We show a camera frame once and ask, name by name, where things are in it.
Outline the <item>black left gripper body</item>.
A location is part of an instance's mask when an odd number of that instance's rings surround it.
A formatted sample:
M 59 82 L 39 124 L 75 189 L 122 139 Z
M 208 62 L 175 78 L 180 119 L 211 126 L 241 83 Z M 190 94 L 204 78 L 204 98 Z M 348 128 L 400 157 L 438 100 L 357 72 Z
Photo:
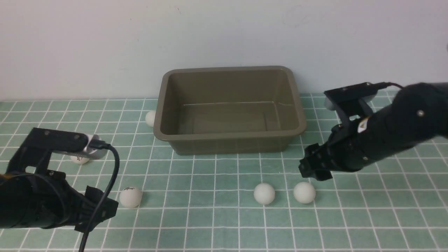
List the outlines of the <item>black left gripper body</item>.
M 74 230 L 81 233 L 93 231 L 100 223 L 115 217 L 119 205 L 102 190 L 90 186 L 86 187 L 85 194 L 68 187 L 58 203 L 58 219 L 53 228 L 74 226 Z

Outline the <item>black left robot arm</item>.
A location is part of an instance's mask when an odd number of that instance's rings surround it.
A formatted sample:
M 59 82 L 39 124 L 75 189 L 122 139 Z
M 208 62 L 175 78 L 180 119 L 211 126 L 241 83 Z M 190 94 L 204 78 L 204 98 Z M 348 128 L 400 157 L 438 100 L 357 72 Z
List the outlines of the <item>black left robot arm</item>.
M 79 193 L 65 175 L 2 174 L 1 228 L 54 229 L 74 226 L 78 232 L 92 231 L 101 222 L 115 217 L 118 202 L 106 198 L 94 215 L 104 193 L 90 186 Z

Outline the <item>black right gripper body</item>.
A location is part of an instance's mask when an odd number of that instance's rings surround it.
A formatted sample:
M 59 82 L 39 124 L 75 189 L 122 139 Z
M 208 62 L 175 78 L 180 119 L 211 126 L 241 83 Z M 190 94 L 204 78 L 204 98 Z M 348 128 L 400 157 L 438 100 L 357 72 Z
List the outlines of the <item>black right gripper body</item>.
M 298 166 L 301 176 L 326 181 L 333 178 L 333 171 L 354 173 L 363 169 L 364 155 L 353 143 L 356 136 L 355 125 L 334 126 L 324 144 L 305 148 Z

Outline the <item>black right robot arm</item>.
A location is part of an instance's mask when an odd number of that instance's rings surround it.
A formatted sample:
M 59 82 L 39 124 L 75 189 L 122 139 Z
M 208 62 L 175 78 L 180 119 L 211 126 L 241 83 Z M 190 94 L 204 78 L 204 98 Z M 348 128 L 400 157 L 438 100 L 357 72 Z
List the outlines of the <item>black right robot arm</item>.
M 389 86 L 399 87 L 393 101 L 373 112 L 368 102 Z M 301 176 L 326 181 L 333 171 L 354 173 L 436 136 L 447 138 L 447 91 L 447 83 L 391 82 L 325 91 L 326 108 L 336 111 L 341 122 L 323 145 L 305 148 Z

